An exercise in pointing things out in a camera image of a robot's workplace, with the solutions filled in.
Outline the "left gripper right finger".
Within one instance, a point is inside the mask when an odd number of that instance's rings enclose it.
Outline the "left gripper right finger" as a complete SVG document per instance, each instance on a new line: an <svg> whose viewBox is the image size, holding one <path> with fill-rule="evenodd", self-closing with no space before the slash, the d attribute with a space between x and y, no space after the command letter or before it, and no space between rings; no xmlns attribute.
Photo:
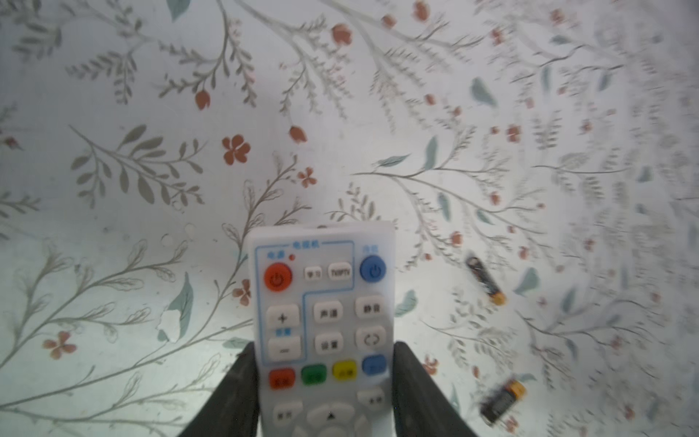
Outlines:
<svg viewBox="0 0 699 437"><path fill-rule="evenodd" d="M391 404L398 437L477 436L405 342L393 346Z"/></svg>

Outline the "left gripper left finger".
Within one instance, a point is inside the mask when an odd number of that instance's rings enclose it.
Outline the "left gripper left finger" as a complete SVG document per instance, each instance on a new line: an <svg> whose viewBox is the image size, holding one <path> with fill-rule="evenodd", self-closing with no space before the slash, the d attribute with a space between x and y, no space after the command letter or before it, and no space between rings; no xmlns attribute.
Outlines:
<svg viewBox="0 0 699 437"><path fill-rule="evenodd" d="M237 356L220 384L180 437L251 437L258 434L258 366L254 343Z"/></svg>

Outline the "white remote control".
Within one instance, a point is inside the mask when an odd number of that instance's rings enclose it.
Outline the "white remote control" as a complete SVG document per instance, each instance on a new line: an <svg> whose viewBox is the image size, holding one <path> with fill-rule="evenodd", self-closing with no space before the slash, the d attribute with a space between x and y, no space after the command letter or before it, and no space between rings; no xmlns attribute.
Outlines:
<svg viewBox="0 0 699 437"><path fill-rule="evenodd" d="M254 229L247 244L266 436L390 436L395 229Z"/></svg>

